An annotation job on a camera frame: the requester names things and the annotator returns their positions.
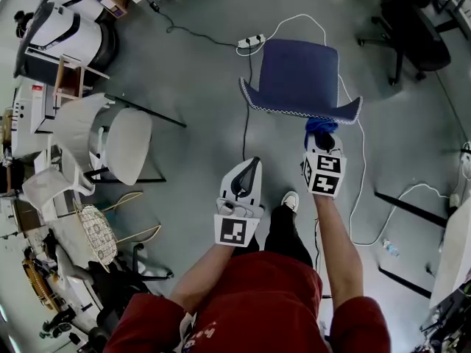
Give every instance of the floor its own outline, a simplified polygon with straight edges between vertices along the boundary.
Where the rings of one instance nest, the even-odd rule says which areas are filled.
[[[161,4],[177,24],[231,43],[259,33],[270,35],[280,21],[299,13],[312,15],[323,25],[327,44],[341,56],[340,73],[350,95],[364,97],[360,119],[366,133],[367,170],[352,225],[353,240],[362,243],[375,239],[389,211],[385,202],[374,197],[375,188],[397,196],[408,185],[424,181],[450,194],[458,168],[458,155],[453,150],[463,143],[435,74],[416,83],[407,76],[413,75],[413,69],[406,63],[403,82],[391,87],[387,70],[393,69],[393,52],[357,46],[358,33],[379,33],[369,21],[378,10],[378,2],[165,0]],[[103,185],[98,191],[99,197],[111,202],[129,190],[144,191],[144,196],[118,209],[117,234],[126,235],[161,222],[163,228],[158,237],[146,244],[146,255],[148,263],[158,261],[175,273],[173,280],[158,284],[163,293],[168,293],[213,243],[213,214],[220,182],[242,161],[246,106],[238,78],[248,78],[249,73],[247,58],[236,56],[232,49],[182,31],[167,34],[166,25],[164,18],[152,12],[145,2],[131,9],[117,23],[121,51],[109,69],[111,80],[102,88],[187,123],[188,128],[181,129],[154,120],[149,158],[168,182],[132,188]],[[277,38],[321,43],[322,33],[308,19],[300,18],[284,24]],[[464,51],[466,43],[458,31],[446,33],[445,39],[453,43],[453,51]],[[255,55],[252,62],[257,85],[261,55]],[[452,78],[446,72],[442,76]],[[343,93],[341,101],[347,102]],[[300,174],[304,124],[305,119],[251,110],[247,157],[258,156],[263,163],[266,214],[256,232],[258,241],[263,243],[268,234],[269,211],[288,189],[295,189],[300,193],[297,227],[314,256],[316,210]],[[363,170],[361,131],[357,124],[343,125],[338,134],[343,140],[348,170],[336,205],[348,228]],[[405,200],[445,216],[444,199],[426,188],[413,191]],[[358,248],[364,264],[365,293],[381,305],[394,353],[410,352],[420,342],[418,328],[428,315],[428,300],[385,278],[377,267],[381,264],[431,289],[433,277],[425,272],[425,265],[430,263],[436,270],[441,236],[440,228],[397,212],[384,237],[399,249],[398,258],[389,256],[380,243]],[[324,264],[321,275],[323,293],[329,294]],[[320,318],[330,326],[330,301],[322,302]]]

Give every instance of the power strip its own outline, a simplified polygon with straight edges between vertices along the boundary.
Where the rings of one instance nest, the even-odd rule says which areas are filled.
[[[241,39],[238,42],[238,47],[240,49],[247,49],[249,48],[249,46],[250,47],[257,46],[259,43],[265,42],[265,40],[266,40],[265,35],[259,34],[259,35],[256,35],[255,37]]]

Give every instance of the water bottle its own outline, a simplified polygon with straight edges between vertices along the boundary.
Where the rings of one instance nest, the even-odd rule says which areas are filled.
[[[386,251],[394,257],[399,256],[399,251],[394,247],[394,245],[389,242],[387,239],[383,240],[383,247],[386,249]]]

